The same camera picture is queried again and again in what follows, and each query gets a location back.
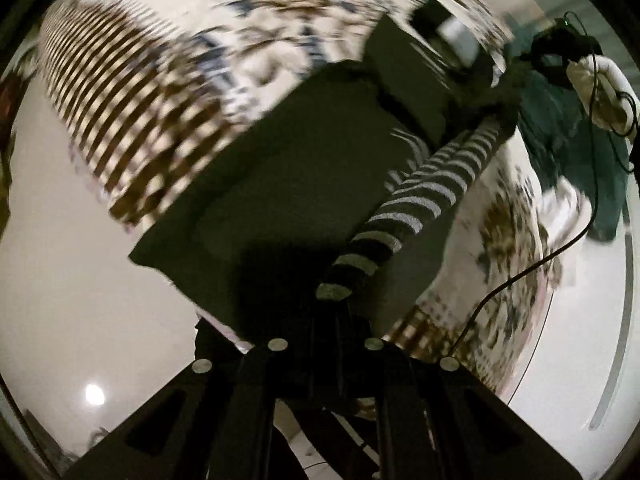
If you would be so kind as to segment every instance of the black metal frame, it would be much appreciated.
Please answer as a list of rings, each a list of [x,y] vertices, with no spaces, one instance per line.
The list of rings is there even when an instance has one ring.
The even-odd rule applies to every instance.
[[[185,368],[64,478],[263,480],[276,398],[349,412],[374,397],[384,480],[580,479],[457,361],[409,359],[346,304],[291,325],[241,361]]]

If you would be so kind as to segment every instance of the green cloth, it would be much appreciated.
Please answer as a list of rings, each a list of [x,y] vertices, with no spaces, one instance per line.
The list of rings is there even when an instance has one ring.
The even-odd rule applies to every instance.
[[[530,48],[533,31],[514,30],[510,55],[517,56]],[[583,192],[591,204],[595,200],[591,161],[591,127],[593,126],[598,177],[598,211],[588,236],[608,242],[616,236],[618,221],[626,200],[626,174],[615,159],[607,139],[609,133],[587,117],[577,93],[549,84],[538,72],[531,72],[522,91],[518,127],[524,139],[531,165],[542,189],[556,185],[560,176]],[[620,159],[628,159],[626,141],[614,136]]]
[[[143,235],[132,261],[163,272],[248,341],[281,334],[282,319],[388,196],[388,172],[411,171],[414,150],[394,128],[431,144],[444,132],[435,103],[446,104],[447,89],[413,42],[384,17],[363,63],[325,66],[226,147]],[[402,62],[390,60],[397,55]],[[433,274],[446,221],[431,232]]]

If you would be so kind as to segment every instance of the screw head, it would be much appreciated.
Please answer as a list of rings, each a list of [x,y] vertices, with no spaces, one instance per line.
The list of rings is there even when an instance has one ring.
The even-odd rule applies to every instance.
[[[198,359],[191,365],[191,370],[197,374],[206,374],[213,368],[213,364],[208,359]]]
[[[382,350],[384,347],[385,344],[382,342],[382,339],[378,339],[377,337],[370,337],[364,341],[364,348],[373,352]]]
[[[283,350],[287,349],[287,347],[289,346],[289,342],[286,339],[277,337],[276,339],[272,339],[271,341],[269,341],[267,346],[272,352],[282,352]]]
[[[440,368],[446,372],[455,372],[460,368],[460,363],[455,357],[443,357],[440,359]]]

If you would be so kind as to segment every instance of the patterned blanket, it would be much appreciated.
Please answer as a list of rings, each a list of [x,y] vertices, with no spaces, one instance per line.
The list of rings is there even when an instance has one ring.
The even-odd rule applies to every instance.
[[[229,142],[324,63],[359,59],[383,13],[424,0],[59,0],[42,69],[111,214],[149,228]],[[440,0],[486,46],[479,0]]]
[[[58,0],[42,27],[41,69],[72,156],[111,215],[142,234],[313,70],[360,59],[383,14],[431,49],[408,26],[424,1]],[[500,59],[507,29],[485,4],[439,1]],[[537,178],[520,143],[516,133],[469,187],[439,274],[386,336],[416,357],[435,359],[489,290],[542,254]],[[521,280],[466,339],[465,365],[495,390],[545,291],[542,271]]]

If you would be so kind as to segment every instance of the black cable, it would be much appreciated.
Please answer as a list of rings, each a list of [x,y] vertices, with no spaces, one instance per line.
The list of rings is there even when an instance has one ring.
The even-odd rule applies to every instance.
[[[619,137],[628,137],[633,133],[634,128],[638,127],[638,110],[636,109],[636,101],[627,92],[622,92],[622,91],[616,92],[616,97],[620,100],[622,100],[622,98],[625,98],[629,102],[629,104],[631,105],[631,110],[633,111],[634,120],[631,122],[631,127],[629,128],[626,134],[619,134],[613,128],[612,130]]]
[[[573,11],[566,12],[564,14],[564,19],[566,20],[566,17],[569,14],[572,14],[572,15],[575,16],[576,20],[578,21],[578,23],[580,23],[580,26],[582,27],[582,30],[584,31],[584,35],[588,36],[587,29],[584,28],[584,25],[582,24],[580,18],[578,18],[578,15],[575,12],[573,12]],[[524,278],[530,272],[533,272],[534,270],[539,269],[541,266],[543,266],[546,263],[548,263],[551,260],[553,260],[556,256],[559,256],[560,254],[565,252],[567,249],[569,249],[573,245],[577,244],[578,241],[585,234],[587,234],[589,229],[591,229],[591,226],[593,226],[593,222],[596,219],[596,215],[598,213],[598,198],[599,198],[599,196],[598,196],[598,175],[597,175],[597,168],[596,168],[596,149],[595,149],[595,138],[594,138],[594,131],[593,131],[593,120],[592,120],[593,119],[593,104],[595,102],[596,88],[598,86],[598,75],[597,75],[597,70],[596,70],[596,68],[597,68],[596,55],[595,55],[595,52],[593,51],[593,49],[591,50],[591,56],[593,57],[593,91],[591,91],[591,99],[590,99],[590,103],[589,103],[589,125],[590,125],[589,131],[590,131],[590,134],[591,134],[591,165],[593,167],[593,184],[595,186],[595,191],[594,191],[594,205],[593,205],[593,210],[591,211],[591,218],[589,220],[589,223],[587,224],[587,226],[582,231],[580,231],[580,233],[575,238],[573,238],[572,240],[567,242],[565,245],[563,245],[559,249],[553,251],[551,254],[545,256],[540,261],[538,261],[537,263],[535,263],[532,266],[528,267],[527,269],[523,270],[522,272],[516,274],[512,278],[508,279],[502,285],[497,286],[496,288],[494,288],[494,290],[492,290],[489,294],[487,294],[484,297],[484,299],[480,303],[478,303],[478,306],[476,306],[476,308],[474,309],[473,313],[471,314],[471,317],[466,322],[466,325],[465,325],[463,331],[460,333],[460,335],[456,339],[455,343],[453,343],[453,346],[451,347],[451,350],[447,354],[450,357],[454,354],[454,352],[456,351],[456,348],[458,347],[460,342],[462,342],[464,340],[466,334],[469,332],[469,329],[471,328],[471,325],[476,322],[476,318],[478,317],[478,315],[480,314],[480,312],[482,311],[482,309],[484,308],[484,306],[487,303],[489,303],[497,294],[500,294],[503,290],[505,290],[506,288],[509,288],[511,285],[513,285],[519,279]]]
[[[315,464],[308,465],[305,468],[303,468],[303,471],[306,471],[307,469],[310,469],[315,465],[322,465],[322,464],[326,464],[326,463],[327,463],[326,460],[323,460],[322,462],[316,462]]]
[[[613,143],[612,134],[607,134],[607,137],[609,138],[609,143],[611,144],[611,149],[613,151],[614,157],[616,158],[617,164],[620,166],[620,168],[622,168],[622,171],[624,171],[626,174],[632,174],[634,172],[634,169],[633,168],[629,169],[626,166],[626,164],[624,162],[622,162],[622,159],[620,158],[620,155],[618,154],[618,150],[616,149],[616,145]]]

